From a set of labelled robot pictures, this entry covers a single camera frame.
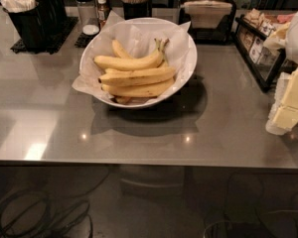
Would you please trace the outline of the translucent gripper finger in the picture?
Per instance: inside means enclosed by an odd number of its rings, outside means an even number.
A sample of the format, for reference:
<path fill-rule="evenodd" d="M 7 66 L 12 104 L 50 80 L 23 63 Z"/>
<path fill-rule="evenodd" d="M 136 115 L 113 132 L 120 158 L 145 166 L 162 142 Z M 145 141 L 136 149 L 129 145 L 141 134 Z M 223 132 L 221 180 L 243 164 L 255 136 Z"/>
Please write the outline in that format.
<path fill-rule="evenodd" d="M 274 104 L 271 106 L 270 112 L 268 114 L 268 120 L 265 125 L 265 129 L 267 132 L 274 135 L 284 135 L 286 133 L 285 129 L 279 128 L 274 122 L 273 118 L 275 117 L 279 105 L 281 104 L 281 99 L 286 91 L 288 82 L 290 80 L 291 75 L 286 72 L 281 72 L 280 76 L 276 83 L 275 93 L 274 93 Z"/>

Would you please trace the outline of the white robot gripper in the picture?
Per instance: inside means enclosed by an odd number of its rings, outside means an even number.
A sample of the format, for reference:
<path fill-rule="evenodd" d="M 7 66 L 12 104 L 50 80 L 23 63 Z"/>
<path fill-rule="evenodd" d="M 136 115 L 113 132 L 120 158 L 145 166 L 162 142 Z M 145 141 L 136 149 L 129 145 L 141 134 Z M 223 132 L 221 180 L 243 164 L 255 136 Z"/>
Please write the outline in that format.
<path fill-rule="evenodd" d="M 286 57 L 298 64 L 298 11 L 293 16 L 286 34 Z M 291 130 L 298 123 L 298 67 L 291 74 L 273 122 Z"/>

